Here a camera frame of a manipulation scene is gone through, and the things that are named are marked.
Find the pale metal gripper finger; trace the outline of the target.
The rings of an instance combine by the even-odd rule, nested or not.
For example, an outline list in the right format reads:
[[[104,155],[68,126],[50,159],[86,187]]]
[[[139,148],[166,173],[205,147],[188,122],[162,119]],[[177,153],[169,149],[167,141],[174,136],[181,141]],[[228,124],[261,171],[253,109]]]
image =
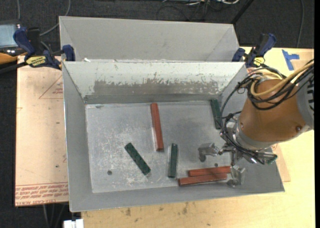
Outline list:
[[[230,169],[231,179],[227,182],[229,187],[235,188],[242,186],[245,183],[246,168],[239,166],[232,166]]]
[[[207,156],[217,156],[220,149],[214,143],[202,144],[198,148],[199,160],[205,162]]]

